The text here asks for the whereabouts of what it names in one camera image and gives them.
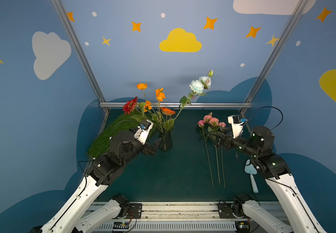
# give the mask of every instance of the white flower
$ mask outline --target white flower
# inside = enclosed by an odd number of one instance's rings
[[[201,81],[204,85],[204,89],[209,89],[211,87],[211,78],[208,76],[202,76],[199,78],[199,81]]]
[[[190,88],[192,91],[200,94],[203,93],[204,91],[204,85],[201,81],[199,80],[193,80],[190,84],[189,84]]]

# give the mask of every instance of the light blue trowel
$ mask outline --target light blue trowel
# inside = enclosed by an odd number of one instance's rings
[[[258,186],[256,185],[256,181],[255,181],[255,179],[253,177],[253,175],[256,175],[258,173],[258,171],[252,165],[252,163],[250,162],[250,160],[247,160],[246,163],[245,163],[245,172],[250,175],[253,192],[254,193],[258,193],[259,192]]]

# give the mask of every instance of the dark green table surface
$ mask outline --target dark green table surface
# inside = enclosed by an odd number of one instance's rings
[[[224,188],[221,150],[218,150],[219,183],[215,147],[211,141],[207,141],[214,183],[212,186],[204,139],[197,127],[197,122],[210,111],[213,117],[226,124],[228,116],[239,114],[237,110],[183,110],[171,132],[172,149],[166,152],[158,150],[154,157],[137,155],[97,201],[108,201],[118,193],[130,201],[232,201],[238,195],[253,195],[250,175],[244,171],[249,157],[239,152],[236,157],[235,150],[223,150]],[[122,113],[122,110],[111,110],[107,123]],[[245,129],[243,136],[248,135]],[[150,142],[158,136],[156,132]],[[259,193],[255,193],[258,200],[277,201],[260,175],[254,178],[259,189]]]

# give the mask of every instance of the artificial grass mat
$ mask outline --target artificial grass mat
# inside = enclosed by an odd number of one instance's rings
[[[135,121],[131,116],[135,114],[139,114],[139,112],[135,111],[131,114],[124,114],[122,110],[112,109],[110,111],[121,112],[122,114],[118,115],[116,119],[107,119],[107,123],[103,132],[94,140],[91,146],[88,149],[87,155],[91,158],[97,158],[103,153],[108,151],[110,146],[110,137],[115,136],[117,132],[122,130],[129,130],[132,127],[137,127],[139,122]],[[151,138],[152,135],[156,132],[156,126],[154,125],[147,137],[147,139]]]

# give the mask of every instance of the glass vase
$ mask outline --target glass vase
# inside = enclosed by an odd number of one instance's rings
[[[162,141],[159,144],[159,149],[161,149],[162,151],[169,151],[172,148],[171,133],[159,132],[159,138],[162,139]]]

